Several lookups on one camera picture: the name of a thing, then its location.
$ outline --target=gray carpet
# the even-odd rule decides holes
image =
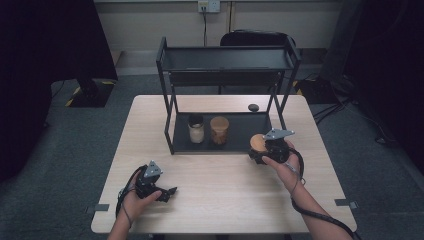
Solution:
[[[53,93],[61,85],[54,83]],[[155,75],[123,76],[104,108],[65,107],[77,86],[65,82],[53,99],[50,127],[26,167],[0,184],[1,240],[106,238],[91,231],[93,215],[86,208],[98,203],[133,98],[161,90]],[[216,94],[217,88],[178,93],[193,91]],[[310,108],[316,113],[327,106]],[[402,149],[374,141],[377,129],[362,114],[349,104],[318,125],[347,199],[359,205],[352,210],[358,233],[362,239],[424,239],[423,177]],[[293,239],[310,237],[299,234]]]

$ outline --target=black chair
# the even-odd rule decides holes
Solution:
[[[226,33],[221,38],[220,46],[285,46],[289,35],[280,32],[259,31],[259,30],[246,30],[239,29]],[[281,90],[282,80],[278,81],[277,93]],[[221,94],[222,86],[219,86],[218,93]]]

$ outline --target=person's right hand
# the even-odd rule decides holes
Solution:
[[[285,140],[290,148],[294,149],[293,143],[291,143],[288,140]],[[299,176],[294,173],[290,168],[283,163],[278,163],[271,158],[267,156],[263,156],[262,160],[269,166],[275,169],[277,172],[278,177],[281,179],[281,181],[284,183],[284,186],[287,188],[287,190],[291,191],[296,186],[296,182],[299,181]],[[287,162],[293,166],[296,171],[299,173],[300,165],[299,165],[299,158],[296,156],[296,154],[293,154],[290,152],[289,158],[287,159]]]

